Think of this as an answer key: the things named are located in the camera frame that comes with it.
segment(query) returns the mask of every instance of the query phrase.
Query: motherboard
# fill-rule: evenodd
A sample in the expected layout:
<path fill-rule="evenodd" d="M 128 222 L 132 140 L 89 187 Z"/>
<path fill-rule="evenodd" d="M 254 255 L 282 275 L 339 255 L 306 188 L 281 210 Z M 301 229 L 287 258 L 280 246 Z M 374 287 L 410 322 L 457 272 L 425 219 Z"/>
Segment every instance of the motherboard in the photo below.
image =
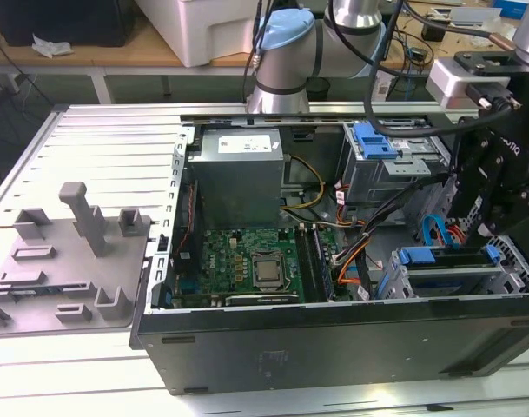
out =
<path fill-rule="evenodd" d="M 309 248 L 301 244 L 304 235 L 311 236 Z M 251 296 L 255 304 L 274 297 L 308 302 L 305 293 L 308 294 L 310 286 L 304 281 L 309 278 L 306 270 L 317 271 L 321 289 L 331 288 L 327 265 L 337 249 L 335 232 L 330 228 L 207 230 L 200 275 L 196 280 L 184 277 L 180 281 L 183 306 L 219 307 L 226 302 L 234 305 L 234 301 L 240 302 L 240 298 L 235 298 L 240 295 L 244 295 L 243 304 Z M 306 258 L 320 258 L 320 266 L 308 265 L 311 261 Z M 323 292 L 325 301 L 331 291 Z"/>

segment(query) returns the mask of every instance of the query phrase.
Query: floor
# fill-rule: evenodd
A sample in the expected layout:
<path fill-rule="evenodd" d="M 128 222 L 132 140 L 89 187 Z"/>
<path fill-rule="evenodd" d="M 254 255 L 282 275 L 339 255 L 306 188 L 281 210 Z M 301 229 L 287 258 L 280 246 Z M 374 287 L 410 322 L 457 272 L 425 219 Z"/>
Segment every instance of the floor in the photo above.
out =
<path fill-rule="evenodd" d="M 327 95 L 330 101 L 361 101 L 366 80 L 330 80 Z M 174 76 L 170 77 L 172 96 L 162 93 L 159 76 L 112 76 L 109 86 L 117 103 L 217 103 L 241 100 L 241 78 L 239 76 Z M 392 100 L 431 100 L 420 85 L 413 91 L 400 83 Z M 86 76 L 39 76 L 36 85 L 53 103 L 92 104 L 97 103 L 96 93 Z M 247 91 L 252 89 L 252 80 Z M 0 105 L 0 184 L 26 148 L 51 106 L 23 81 L 21 91 L 11 100 Z"/>

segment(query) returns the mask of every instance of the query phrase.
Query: white table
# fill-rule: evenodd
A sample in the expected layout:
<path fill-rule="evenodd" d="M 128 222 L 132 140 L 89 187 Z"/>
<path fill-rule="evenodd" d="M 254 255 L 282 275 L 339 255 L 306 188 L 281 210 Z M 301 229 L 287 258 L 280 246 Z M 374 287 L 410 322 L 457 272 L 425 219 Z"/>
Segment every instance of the white table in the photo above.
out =
<path fill-rule="evenodd" d="M 358 103 L 311 107 L 362 111 Z M 377 105 L 382 113 L 401 109 L 398 103 Z M 441 112 L 431 103 L 405 109 Z M 100 205 L 105 215 L 131 205 L 157 220 L 173 152 L 170 133 L 179 115 L 212 113 L 240 114 L 242 107 L 72 106 L 50 114 L 0 188 L 0 227 L 11 225 L 24 207 L 69 218 L 54 193 L 65 181 L 86 182 L 89 202 Z M 15 235 L 13 229 L 0 228 L 0 259 Z M 147 255 L 154 253 L 154 245 L 149 244 Z M 128 342 L 128 329 L 0 339 L 0 416 L 426 415 L 431 413 L 426 404 L 454 408 L 444 417 L 529 416 L 529 351 L 482 379 L 173 397 L 146 352 L 131 350 Z"/>

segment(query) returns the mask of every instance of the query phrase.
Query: label sticker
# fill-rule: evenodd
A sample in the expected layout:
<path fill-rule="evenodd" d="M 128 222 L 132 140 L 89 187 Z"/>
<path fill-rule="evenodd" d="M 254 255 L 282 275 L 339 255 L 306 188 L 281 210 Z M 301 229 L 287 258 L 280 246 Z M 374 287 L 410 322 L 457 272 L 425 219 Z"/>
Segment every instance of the label sticker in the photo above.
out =
<path fill-rule="evenodd" d="M 362 286 L 359 286 L 359 289 L 357 289 L 357 294 L 364 301 L 370 300 L 370 294 Z"/>
<path fill-rule="evenodd" d="M 218 142 L 219 154 L 245 154 L 257 152 L 272 152 L 270 135 L 220 136 Z"/>
<path fill-rule="evenodd" d="M 369 271 L 383 271 L 384 270 L 384 262 L 382 262 L 381 259 L 378 261 L 373 261 L 373 264 L 371 267 L 368 268 Z"/>
<path fill-rule="evenodd" d="M 483 199 L 480 195 L 476 197 L 476 200 L 474 201 L 474 205 L 477 207 L 478 210 L 482 208 L 482 202 L 483 202 Z"/>
<path fill-rule="evenodd" d="M 392 142 L 392 146 L 396 149 L 410 149 L 407 142 Z"/>
<path fill-rule="evenodd" d="M 345 205 L 345 193 L 343 191 L 336 191 L 335 198 L 337 199 L 338 204 L 341 206 Z"/>

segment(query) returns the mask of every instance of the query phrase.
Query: black box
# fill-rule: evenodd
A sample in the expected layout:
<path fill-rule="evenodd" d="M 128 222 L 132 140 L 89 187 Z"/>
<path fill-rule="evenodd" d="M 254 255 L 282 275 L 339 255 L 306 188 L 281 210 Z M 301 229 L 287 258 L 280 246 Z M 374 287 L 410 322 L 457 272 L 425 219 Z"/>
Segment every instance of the black box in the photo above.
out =
<path fill-rule="evenodd" d="M 135 23 L 133 0 L 0 0 L 0 32 L 10 46 L 32 34 L 71 45 L 123 46 Z"/>
<path fill-rule="evenodd" d="M 444 24 L 445 26 L 448 26 L 451 21 L 447 19 L 434 19 L 431 17 L 427 17 L 428 20 L 438 23 L 438 24 Z M 446 35 L 446 31 L 442 29 L 433 28 L 431 26 L 424 25 L 422 28 L 422 32 L 420 33 L 420 36 L 425 41 L 430 42 L 441 42 L 444 40 L 444 36 Z"/>

